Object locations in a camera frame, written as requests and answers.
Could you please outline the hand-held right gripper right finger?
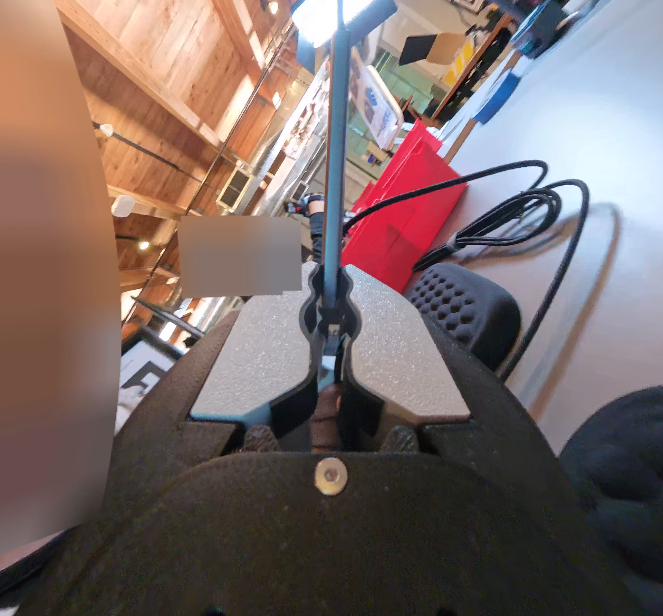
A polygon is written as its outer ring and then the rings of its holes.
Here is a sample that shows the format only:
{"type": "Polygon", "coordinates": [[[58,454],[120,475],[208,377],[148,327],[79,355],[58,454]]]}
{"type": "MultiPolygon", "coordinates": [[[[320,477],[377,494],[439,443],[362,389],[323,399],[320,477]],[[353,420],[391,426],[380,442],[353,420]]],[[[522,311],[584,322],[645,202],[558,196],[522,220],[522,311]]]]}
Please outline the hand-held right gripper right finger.
{"type": "Polygon", "coordinates": [[[417,309],[354,265],[344,274],[357,322],[345,375],[361,426],[467,422],[470,410],[417,309]]]}

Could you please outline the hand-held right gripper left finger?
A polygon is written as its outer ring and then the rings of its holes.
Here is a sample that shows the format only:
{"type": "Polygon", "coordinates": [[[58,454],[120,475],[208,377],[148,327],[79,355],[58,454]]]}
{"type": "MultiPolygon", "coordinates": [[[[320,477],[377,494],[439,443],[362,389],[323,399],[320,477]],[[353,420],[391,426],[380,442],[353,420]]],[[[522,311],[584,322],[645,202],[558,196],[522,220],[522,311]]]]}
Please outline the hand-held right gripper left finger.
{"type": "Polygon", "coordinates": [[[304,311],[318,270],[306,262],[300,289],[256,295],[243,306],[192,405],[193,420],[277,427],[277,406],[314,377],[304,311]]]}

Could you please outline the black framed picture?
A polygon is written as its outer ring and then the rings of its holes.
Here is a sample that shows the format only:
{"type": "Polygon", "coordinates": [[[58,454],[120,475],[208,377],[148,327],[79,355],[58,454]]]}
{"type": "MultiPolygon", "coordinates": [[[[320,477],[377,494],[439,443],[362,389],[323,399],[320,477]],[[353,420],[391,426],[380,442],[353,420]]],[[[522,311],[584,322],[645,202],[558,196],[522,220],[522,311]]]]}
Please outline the black framed picture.
{"type": "Polygon", "coordinates": [[[132,411],[183,356],[167,343],[133,343],[121,354],[118,405],[132,411]]]}

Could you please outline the red plastic bin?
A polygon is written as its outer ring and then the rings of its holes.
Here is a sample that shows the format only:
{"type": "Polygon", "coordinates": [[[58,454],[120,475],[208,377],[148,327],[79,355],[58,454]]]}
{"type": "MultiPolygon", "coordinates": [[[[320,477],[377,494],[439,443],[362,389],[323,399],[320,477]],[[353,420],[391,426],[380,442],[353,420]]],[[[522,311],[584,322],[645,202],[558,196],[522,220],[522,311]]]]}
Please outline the red plastic bin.
{"type": "MultiPolygon", "coordinates": [[[[353,207],[358,213],[388,198],[458,174],[438,155],[442,142],[421,121],[396,150],[377,183],[353,207]]],[[[431,248],[467,185],[401,201],[370,214],[349,231],[342,266],[354,265],[399,293],[405,293],[412,266],[431,248]]]]}

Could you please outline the white air vent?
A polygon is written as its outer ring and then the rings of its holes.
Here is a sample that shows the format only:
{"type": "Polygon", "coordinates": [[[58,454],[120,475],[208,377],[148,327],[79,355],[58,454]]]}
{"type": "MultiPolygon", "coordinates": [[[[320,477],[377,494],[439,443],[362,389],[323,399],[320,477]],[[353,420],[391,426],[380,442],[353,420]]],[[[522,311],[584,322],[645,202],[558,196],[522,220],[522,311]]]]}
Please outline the white air vent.
{"type": "Polygon", "coordinates": [[[232,174],[218,192],[215,200],[219,215],[230,214],[237,209],[253,179],[254,175],[250,167],[242,161],[236,161],[232,174]]]}

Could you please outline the panel light on stand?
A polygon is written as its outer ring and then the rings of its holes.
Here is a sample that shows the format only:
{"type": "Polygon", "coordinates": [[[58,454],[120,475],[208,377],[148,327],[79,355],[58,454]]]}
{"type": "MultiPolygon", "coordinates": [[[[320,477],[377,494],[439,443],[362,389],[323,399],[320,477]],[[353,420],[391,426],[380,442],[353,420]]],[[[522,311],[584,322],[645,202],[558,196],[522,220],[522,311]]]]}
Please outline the panel light on stand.
{"type": "Polygon", "coordinates": [[[391,16],[394,0],[298,0],[292,19],[298,31],[297,58],[313,71],[316,49],[331,43],[327,119],[324,232],[321,243],[321,294],[318,330],[322,336],[321,366],[332,369],[341,342],[339,272],[345,196],[347,111],[352,47],[391,16]]]}

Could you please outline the white display board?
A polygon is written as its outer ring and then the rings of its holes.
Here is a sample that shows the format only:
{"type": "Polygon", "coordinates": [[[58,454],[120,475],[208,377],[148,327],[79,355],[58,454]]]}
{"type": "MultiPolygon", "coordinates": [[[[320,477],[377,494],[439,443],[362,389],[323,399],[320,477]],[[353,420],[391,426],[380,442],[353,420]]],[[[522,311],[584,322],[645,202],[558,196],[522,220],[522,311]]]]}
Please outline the white display board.
{"type": "Polygon", "coordinates": [[[404,123],[402,110],[377,70],[354,57],[349,96],[379,149],[391,150],[404,123]]]}

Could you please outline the blue white object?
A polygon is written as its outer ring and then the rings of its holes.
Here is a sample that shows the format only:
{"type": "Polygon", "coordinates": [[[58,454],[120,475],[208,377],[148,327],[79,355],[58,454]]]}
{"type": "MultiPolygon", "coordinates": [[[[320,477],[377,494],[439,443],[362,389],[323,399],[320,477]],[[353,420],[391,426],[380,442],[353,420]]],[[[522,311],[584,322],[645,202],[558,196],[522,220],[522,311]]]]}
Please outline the blue white object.
{"type": "Polygon", "coordinates": [[[511,98],[519,83],[520,77],[513,69],[504,70],[488,90],[472,119],[482,125],[488,123],[511,98]]]}

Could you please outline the dark clamp device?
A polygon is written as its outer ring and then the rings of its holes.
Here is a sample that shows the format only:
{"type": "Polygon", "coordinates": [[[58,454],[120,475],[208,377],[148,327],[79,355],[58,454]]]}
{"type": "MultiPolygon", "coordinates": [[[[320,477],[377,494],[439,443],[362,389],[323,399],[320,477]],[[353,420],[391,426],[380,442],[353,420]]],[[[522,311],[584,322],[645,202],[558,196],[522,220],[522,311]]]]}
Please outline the dark clamp device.
{"type": "Polygon", "coordinates": [[[509,45],[522,56],[535,59],[555,43],[567,14],[557,0],[514,0],[514,5],[525,17],[517,18],[518,28],[509,45]]]}

